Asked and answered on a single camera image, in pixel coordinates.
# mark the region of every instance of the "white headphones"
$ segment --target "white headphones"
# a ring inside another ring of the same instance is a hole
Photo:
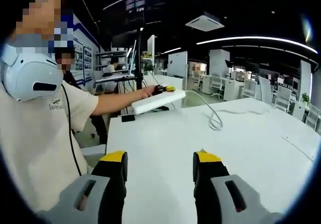
[[[18,53],[8,44],[3,49],[0,80],[8,94],[17,101],[54,97],[63,80],[57,63],[45,54],[35,53],[35,48],[21,49]]]

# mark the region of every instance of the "white cabinet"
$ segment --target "white cabinet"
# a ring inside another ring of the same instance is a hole
[[[240,84],[232,79],[225,80],[224,97],[225,101],[236,100],[239,96]]]
[[[215,93],[215,89],[211,88],[211,84],[212,84],[211,76],[208,76],[208,75],[203,76],[202,92],[206,94]]]

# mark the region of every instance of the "beige t-shirt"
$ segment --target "beige t-shirt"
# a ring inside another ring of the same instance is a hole
[[[114,71],[115,71],[114,65],[110,64],[104,69],[103,72],[104,73],[106,73],[106,72],[113,73]],[[117,87],[117,83],[114,81],[103,83],[104,90],[115,91],[116,87]]]
[[[65,81],[71,126],[82,131],[98,104],[98,97]],[[17,102],[0,83],[0,146],[9,172],[28,205],[34,211],[49,210],[59,201],[60,192],[79,177],[72,155],[64,91],[52,99]],[[87,163],[72,134],[79,168]]]
[[[115,71],[115,67],[114,67],[114,65],[112,65],[112,64],[109,64],[105,69],[104,69],[104,73],[106,73],[106,72],[110,72],[110,73],[113,73]]]

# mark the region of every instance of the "air conditioner unit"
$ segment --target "air conditioner unit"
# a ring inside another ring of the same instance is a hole
[[[192,27],[204,32],[209,32],[215,29],[224,27],[218,18],[204,12],[201,16],[186,23],[185,26]]]

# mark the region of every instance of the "yellow object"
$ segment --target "yellow object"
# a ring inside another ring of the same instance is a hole
[[[108,155],[105,155],[99,161],[121,162],[124,153],[125,151],[116,151]]]
[[[219,157],[213,154],[207,153],[205,150],[196,152],[199,156],[200,163],[202,162],[220,162],[222,161]]]
[[[173,86],[166,86],[166,91],[167,92],[172,92],[175,91],[176,89]]]

